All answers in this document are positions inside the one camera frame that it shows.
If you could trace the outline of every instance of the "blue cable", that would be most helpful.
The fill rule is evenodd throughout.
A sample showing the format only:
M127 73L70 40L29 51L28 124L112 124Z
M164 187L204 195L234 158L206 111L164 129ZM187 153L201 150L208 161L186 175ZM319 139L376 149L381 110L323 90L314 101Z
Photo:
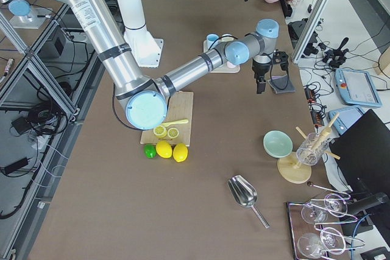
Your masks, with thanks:
M360 223L366 219L367 216L369 216L370 214L366 214L365 216L363 216L355 225L355 228L353 229L353 233L352 233L352 240L351 240L351 260L353 260L353 239L355 238L356 236L356 231L358 230L358 227L360 225Z

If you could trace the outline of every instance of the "green bowl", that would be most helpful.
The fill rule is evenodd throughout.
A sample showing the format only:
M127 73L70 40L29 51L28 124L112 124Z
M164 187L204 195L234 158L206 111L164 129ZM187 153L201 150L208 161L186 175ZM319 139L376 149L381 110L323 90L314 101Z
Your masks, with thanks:
M277 130L265 134L263 145L266 152L274 158L284 158L293 151L293 142L290 137Z

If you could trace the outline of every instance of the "white table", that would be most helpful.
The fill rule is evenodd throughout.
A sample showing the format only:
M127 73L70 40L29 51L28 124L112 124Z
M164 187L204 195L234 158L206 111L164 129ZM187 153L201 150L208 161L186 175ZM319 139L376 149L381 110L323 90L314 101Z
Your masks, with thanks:
M292 7L293 13L291 17L286 18L286 23L290 23L291 21L298 21L303 18L309 17L309 13L307 11L308 6L313 3L312 6L314 6L316 0L300 0L297 1L296 4ZM327 44L327 46L332 48L337 48L342 39L344 37L348 37L349 41L348 43L343 47L343 49L348 48L350 51L354 50L362 41L369 39L371 36L369 35L368 31L364 27L363 23L359 19L359 16L356 14L355 10L353 9L351 3L349 0L329 0L329 3L327 4L321 18L324 19L322 23L322 27L317 27L316 31L319 34L319 42L324 42ZM377 48L375 43L372 40L367 40L363 44L359 45L356 51L354 51L354 54L362 55L365 54L373 49ZM319 64L323 64L320 62L322 59L322 52L320 52L317 55L320 57ZM380 56L379 50L374 50L373 52L365 55L366 58L371 60L378 60ZM340 66L340 68L350 67L353 69L368 69L371 76L378 76L373 69L373 66L376 64L372 61L366 60L361 57L353 57L352 54L346 54L347 61ZM313 68L314 63L316 59L314 58L301 58L299 61L298 66L300 68ZM325 83L324 79L322 79L321 76L316 76L315 74L310 75L310 73L305 70L300 71L300 75L302 78L302 83L306 85L307 83L311 83L313 81L318 81L321 84L321 87L325 90L330 90L330 87ZM335 75L334 73L330 73L328 75L325 71L316 71L316 73L321 74L325 76L327 82L330 82L332 87L335 89L335 92L328 95L323 96L320 98L321 104L327 106L327 112L330 110L334 110L337 108L345 107L346 105L341 100L338 89L335 84ZM373 78L375 86L379 88L386 88L386 84L384 81ZM389 122L390 121L390 91L381 91L378 92L380 99L382 101L383 106L381 108L374 109L375 113L378 115L378 117L383 122ZM331 134L333 137L337 137L338 134L333 131ZM340 182L339 175L337 173L337 165L335 162L335 159L332 157L328 158L328 161L325 164L327 168L327 174L329 182L336 187L337 189L345 190L345 186L342 182ZM358 249L354 253L355 259L361 259L360 253L364 251L369 251L376 247L384 246L388 250L390 250L389 246L386 244L386 242L383 240L383 238L380 236L377 229L374 227L373 230L361 233L358 235L358 237L366 242L366 246Z

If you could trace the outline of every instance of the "blue framed device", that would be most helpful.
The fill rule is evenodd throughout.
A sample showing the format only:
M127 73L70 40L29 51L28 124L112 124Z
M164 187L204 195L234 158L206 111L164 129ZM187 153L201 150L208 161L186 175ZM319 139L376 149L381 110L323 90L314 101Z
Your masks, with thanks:
M349 106L341 109L336 109L328 112L329 119L331 120L336 113L339 113L339 117L333 124L334 128L340 135L343 135L360 117L363 116L364 111L359 105Z
M375 85L367 71L338 68L335 71L335 79L340 96L345 103L372 108L382 106Z

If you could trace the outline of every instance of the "black monitor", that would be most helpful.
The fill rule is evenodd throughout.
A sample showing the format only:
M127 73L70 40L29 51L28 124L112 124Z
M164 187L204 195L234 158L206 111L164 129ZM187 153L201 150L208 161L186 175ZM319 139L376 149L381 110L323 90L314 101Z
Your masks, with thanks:
M384 192L390 196L390 130L368 110L330 149L357 200ZM383 239L390 245L390 202L367 209Z

